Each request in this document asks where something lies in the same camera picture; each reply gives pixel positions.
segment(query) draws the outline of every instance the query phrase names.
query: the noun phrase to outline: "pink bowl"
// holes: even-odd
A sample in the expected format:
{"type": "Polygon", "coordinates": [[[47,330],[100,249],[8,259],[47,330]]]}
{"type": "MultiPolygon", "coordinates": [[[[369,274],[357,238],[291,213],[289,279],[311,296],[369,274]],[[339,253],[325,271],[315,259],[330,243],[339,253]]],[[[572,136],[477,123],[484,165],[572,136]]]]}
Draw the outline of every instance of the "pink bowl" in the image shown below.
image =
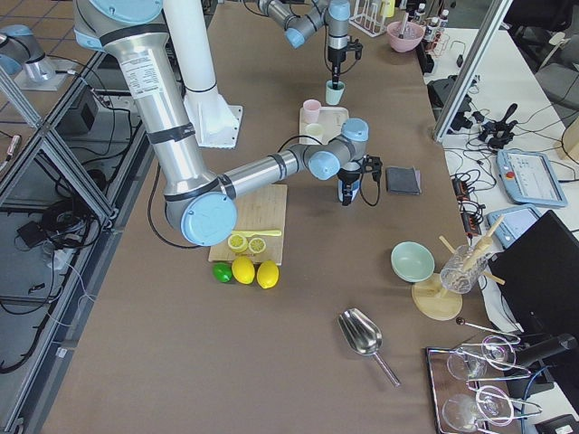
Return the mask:
{"type": "Polygon", "coordinates": [[[395,52],[409,52],[416,48],[424,36],[424,27],[417,23],[408,23],[404,39],[398,37],[400,31],[400,21],[394,21],[386,26],[388,42],[395,52]]]}

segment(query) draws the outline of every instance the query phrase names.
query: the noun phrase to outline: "ice scoop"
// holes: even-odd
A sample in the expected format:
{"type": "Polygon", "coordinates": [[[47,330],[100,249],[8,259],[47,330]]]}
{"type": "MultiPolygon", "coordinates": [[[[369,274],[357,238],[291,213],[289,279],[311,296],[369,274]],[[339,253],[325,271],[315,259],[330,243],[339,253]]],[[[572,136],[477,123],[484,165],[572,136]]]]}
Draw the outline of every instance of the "ice scoop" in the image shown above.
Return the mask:
{"type": "Polygon", "coordinates": [[[400,381],[378,353],[382,345],[378,326],[355,307],[340,314],[337,321],[352,349],[361,355],[372,355],[394,387],[399,387],[400,381]]]}

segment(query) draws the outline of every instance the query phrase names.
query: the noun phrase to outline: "computer monitor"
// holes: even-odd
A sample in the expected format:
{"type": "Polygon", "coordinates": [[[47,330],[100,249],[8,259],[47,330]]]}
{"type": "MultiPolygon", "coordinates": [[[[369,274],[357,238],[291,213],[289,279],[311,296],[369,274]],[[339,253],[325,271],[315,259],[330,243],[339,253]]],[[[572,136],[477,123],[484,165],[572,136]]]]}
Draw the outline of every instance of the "computer monitor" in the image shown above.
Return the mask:
{"type": "MultiPolygon", "coordinates": [[[[500,290],[525,335],[579,339],[579,241],[554,212],[547,211],[489,266],[506,281],[500,290]]],[[[579,411],[579,349],[544,362],[554,366],[549,372],[579,411]]]]}

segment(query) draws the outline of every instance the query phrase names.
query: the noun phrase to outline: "wooden cutting board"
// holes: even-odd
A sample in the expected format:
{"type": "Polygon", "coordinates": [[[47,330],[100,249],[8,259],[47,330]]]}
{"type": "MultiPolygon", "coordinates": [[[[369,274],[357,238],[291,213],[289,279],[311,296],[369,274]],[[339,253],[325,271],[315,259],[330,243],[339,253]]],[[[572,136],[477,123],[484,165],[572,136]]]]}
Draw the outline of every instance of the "wooden cutting board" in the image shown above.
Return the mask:
{"type": "Polygon", "coordinates": [[[249,250],[241,253],[233,253],[227,246],[227,240],[225,240],[209,249],[209,260],[231,262],[238,256],[247,256],[254,264],[259,264],[270,259],[276,264],[281,265],[287,197],[287,185],[271,184],[236,199],[235,205],[237,206],[238,215],[235,230],[263,231],[279,229],[281,230],[281,236],[268,237],[256,235],[256,237],[263,238],[267,246],[264,252],[257,255],[251,253],[249,250]]]}

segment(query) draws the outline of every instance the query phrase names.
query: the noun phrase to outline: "white cup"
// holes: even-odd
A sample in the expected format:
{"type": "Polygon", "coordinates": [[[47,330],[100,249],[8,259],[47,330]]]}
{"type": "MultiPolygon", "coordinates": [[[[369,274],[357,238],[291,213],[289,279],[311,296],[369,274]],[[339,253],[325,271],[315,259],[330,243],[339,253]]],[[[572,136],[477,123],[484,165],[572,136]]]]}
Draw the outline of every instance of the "white cup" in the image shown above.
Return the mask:
{"type": "Polygon", "coordinates": [[[344,82],[339,81],[337,83],[337,89],[334,89],[334,87],[332,86],[332,80],[328,80],[326,82],[326,103],[329,106],[336,106],[337,104],[339,104],[345,88],[346,85],[344,84],[344,82]]]}
{"type": "Polygon", "coordinates": [[[319,145],[324,144],[322,141],[324,137],[324,127],[320,124],[307,124],[306,128],[304,129],[304,133],[306,134],[306,144],[307,145],[319,145]]]}
{"type": "Polygon", "coordinates": [[[321,102],[317,99],[307,99],[303,104],[303,119],[307,124],[318,122],[319,111],[322,108],[321,102]]]}

